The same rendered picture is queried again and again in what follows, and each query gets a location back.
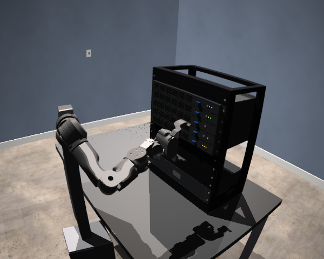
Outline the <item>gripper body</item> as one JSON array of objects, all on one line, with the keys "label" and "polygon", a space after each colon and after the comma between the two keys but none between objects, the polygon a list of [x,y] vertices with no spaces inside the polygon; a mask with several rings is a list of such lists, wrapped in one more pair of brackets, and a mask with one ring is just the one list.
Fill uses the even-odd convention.
[{"label": "gripper body", "polygon": [[172,138],[171,131],[161,128],[158,131],[154,141],[163,147],[163,154],[165,158],[173,159],[178,151],[178,139]]}]

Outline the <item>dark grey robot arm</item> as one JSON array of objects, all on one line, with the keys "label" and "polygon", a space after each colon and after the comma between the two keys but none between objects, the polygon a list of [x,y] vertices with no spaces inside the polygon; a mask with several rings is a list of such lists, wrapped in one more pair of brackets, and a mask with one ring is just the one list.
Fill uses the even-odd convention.
[{"label": "dark grey robot arm", "polygon": [[56,139],[69,155],[74,157],[94,186],[105,195],[112,195],[117,190],[124,189],[163,154],[163,147],[153,139],[147,138],[139,147],[129,150],[127,156],[112,170],[103,170],[98,163],[99,155],[88,142],[87,131],[73,114],[72,108],[59,111]]}]

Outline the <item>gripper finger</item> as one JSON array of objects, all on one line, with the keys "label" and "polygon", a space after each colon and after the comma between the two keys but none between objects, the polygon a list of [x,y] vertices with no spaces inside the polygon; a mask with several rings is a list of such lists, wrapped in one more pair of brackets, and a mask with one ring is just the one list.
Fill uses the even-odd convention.
[{"label": "gripper finger", "polygon": [[184,162],[186,162],[186,160],[184,158],[182,158],[180,155],[176,155],[173,159],[170,159],[173,162],[177,162],[177,161],[181,161],[183,160]]},{"label": "gripper finger", "polygon": [[186,125],[188,127],[191,127],[192,125],[189,124],[188,122],[180,119],[180,120],[177,120],[176,122],[174,122],[174,126],[175,126],[175,129],[172,130],[172,132],[170,133],[170,135],[172,135],[173,137],[172,138],[179,138],[181,136],[181,133],[183,132],[182,131],[182,127]]}]

